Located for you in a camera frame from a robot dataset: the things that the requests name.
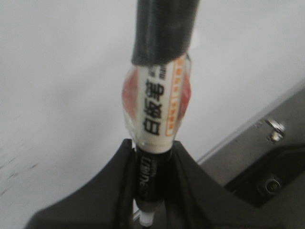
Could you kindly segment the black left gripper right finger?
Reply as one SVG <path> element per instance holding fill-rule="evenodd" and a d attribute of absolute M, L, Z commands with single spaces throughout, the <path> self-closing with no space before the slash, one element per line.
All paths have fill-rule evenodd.
<path fill-rule="evenodd" d="M 268 151 L 287 145 L 232 140 L 195 162 L 183 145 L 174 144 L 165 199 L 170 229 L 302 229 L 305 226 L 305 172 L 259 208 L 244 202 L 225 185 Z"/>

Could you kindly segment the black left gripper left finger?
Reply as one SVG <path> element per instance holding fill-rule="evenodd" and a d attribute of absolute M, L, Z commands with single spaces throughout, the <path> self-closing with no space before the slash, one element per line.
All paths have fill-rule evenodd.
<path fill-rule="evenodd" d="M 27 229 L 131 229 L 135 183 L 132 141 L 83 187 L 35 213 Z"/>

